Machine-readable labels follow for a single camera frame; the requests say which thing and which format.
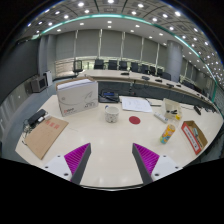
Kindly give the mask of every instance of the red circle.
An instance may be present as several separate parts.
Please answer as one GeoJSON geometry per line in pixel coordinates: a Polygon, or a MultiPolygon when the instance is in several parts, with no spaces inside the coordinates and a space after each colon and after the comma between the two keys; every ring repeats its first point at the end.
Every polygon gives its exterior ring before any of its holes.
{"type": "Polygon", "coordinates": [[[135,117],[135,116],[129,117],[129,121],[132,124],[139,124],[141,122],[141,120],[138,117],[135,117]]]}

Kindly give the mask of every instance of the desk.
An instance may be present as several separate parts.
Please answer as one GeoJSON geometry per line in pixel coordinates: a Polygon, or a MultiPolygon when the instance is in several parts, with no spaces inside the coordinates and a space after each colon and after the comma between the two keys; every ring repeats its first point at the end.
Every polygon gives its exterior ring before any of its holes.
{"type": "MultiPolygon", "coordinates": [[[[149,99],[154,105],[161,105],[161,100],[149,99]]],[[[191,105],[181,104],[192,109],[191,105]]],[[[18,141],[16,152],[31,165],[41,167],[57,154],[67,154],[86,143],[91,143],[89,157],[80,185],[89,187],[127,187],[141,185],[142,179],[132,155],[132,144],[137,143],[159,155],[168,155],[178,166],[185,166],[197,158],[186,136],[179,128],[163,145],[159,141],[167,124],[157,119],[153,113],[123,111],[121,104],[114,104],[120,110],[119,121],[111,124],[104,118],[105,104],[99,103],[94,109],[62,117],[56,95],[49,98],[41,108],[52,116],[68,121],[68,126],[59,135],[42,160],[22,143],[22,136],[18,141]],[[139,125],[129,122],[130,116],[140,118],[139,125]]],[[[161,112],[160,107],[153,107],[153,112],[161,112]]],[[[213,141],[220,130],[223,118],[218,113],[201,111],[201,116],[194,110],[182,108],[184,120],[195,120],[203,131],[208,144],[213,141]]]]}
{"type": "MultiPolygon", "coordinates": [[[[124,71],[84,70],[83,72],[79,73],[79,77],[87,75],[87,76],[91,76],[96,81],[111,81],[111,82],[126,82],[126,83],[133,83],[135,81],[136,84],[143,84],[145,82],[145,80],[143,80],[141,77],[148,76],[150,78],[150,80],[148,81],[148,84],[150,86],[158,87],[161,89],[169,89],[169,87],[166,85],[167,83],[174,85],[174,87],[172,88],[172,91],[174,91],[176,93],[183,93],[185,95],[194,97],[195,99],[198,99],[202,102],[205,102],[205,103],[211,105],[218,111],[218,108],[212,103],[212,101],[210,101],[204,95],[202,95],[202,94],[196,92],[195,90],[190,89],[182,84],[181,84],[181,87],[176,86],[177,84],[180,84],[180,83],[175,83],[175,82],[172,82],[172,81],[169,81],[166,79],[161,79],[163,82],[160,83],[160,82],[155,81],[156,79],[160,79],[159,77],[155,77],[152,75],[145,75],[145,74],[141,74],[141,73],[135,73],[135,72],[130,72],[129,76],[124,76],[124,75],[120,75],[122,72],[124,72],[124,71]]],[[[62,75],[66,76],[69,74],[71,74],[71,72],[64,72],[62,75]]]]}

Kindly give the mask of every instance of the floor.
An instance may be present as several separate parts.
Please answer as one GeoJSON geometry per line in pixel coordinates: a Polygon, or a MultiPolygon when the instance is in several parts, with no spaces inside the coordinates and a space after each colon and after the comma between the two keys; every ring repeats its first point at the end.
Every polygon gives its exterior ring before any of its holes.
{"type": "Polygon", "coordinates": [[[53,85],[49,86],[41,93],[33,93],[14,113],[2,138],[3,159],[28,164],[15,152],[17,142],[23,132],[23,121],[35,114],[52,95],[56,94],[55,83],[60,81],[53,82],[53,85]]]}

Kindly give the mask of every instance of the computer monitor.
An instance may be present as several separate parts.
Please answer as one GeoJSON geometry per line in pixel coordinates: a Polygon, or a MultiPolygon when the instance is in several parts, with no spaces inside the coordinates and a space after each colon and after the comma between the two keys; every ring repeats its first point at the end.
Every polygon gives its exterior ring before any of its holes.
{"type": "Polygon", "coordinates": [[[39,93],[42,90],[46,89],[47,82],[46,82],[45,76],[41,76],[36,79],[33,79],[31,81],[31,87],[32,87],[33,93],[39,93]]]}

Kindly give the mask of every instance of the cardboard box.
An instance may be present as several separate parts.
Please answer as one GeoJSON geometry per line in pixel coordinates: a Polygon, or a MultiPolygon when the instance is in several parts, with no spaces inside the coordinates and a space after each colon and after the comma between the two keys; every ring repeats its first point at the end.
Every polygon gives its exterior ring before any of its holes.
{"type": "Polygon", "coordinates": [[[59,107],[63,117],[98,106],[98,82],[96,82],[91,77],[80,77],[59,82],[56,84],[56,92],[58,96],[59,107]],[[84,79],[90,80],[92,82],[68,87],[65,89],[58,89],[60,84],[84,79]]]}
{"type": "Polygon", "coordinates": [[[204,147],[208,143],[203,132],[200,130],[200,128],[196,125],[194,121],[184,121],[181,129],[183,130],[184,134],[187,136],[195,154],[197,155],[199,152],[201,152],[204,149],[204,147]],[[193,134],[194,133],[193,128],[197,129],[197,132],[198,132],[197,139],[193,134]]]}

